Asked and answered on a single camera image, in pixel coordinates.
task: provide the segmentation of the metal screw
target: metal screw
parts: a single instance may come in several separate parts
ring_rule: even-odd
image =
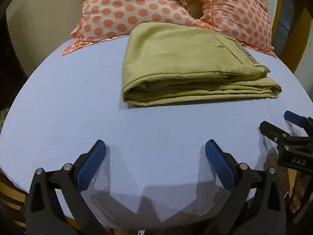
[[[270,167],[270,168],[269,168],[269,172],[270,172],[271,174],[275,174],[276,170],[275,170],[273,167]]]
[[[246,170],[248,169],[248,165],[246,163],[239,164],[240,169]]]
[[[43,168],[38,168],[38,169],[36,170],[36,174],[37,174],[37,175],[40,175],[42,172],[43,172]]]
[[[72,168],[71,164],[66,164],[63,166],[63,169],[65,169],[65,170],[70,170],[71,168]]]

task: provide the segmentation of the pillow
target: pillow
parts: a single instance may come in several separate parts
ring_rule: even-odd
[[[201,28],[234,37],[247,48],[275,56],[267,0],[200,0]]]
[[[191,0],[83,0],[83,13],[63,55],[97,42],[130,34],[143,22],[200,27],[189,14]]]

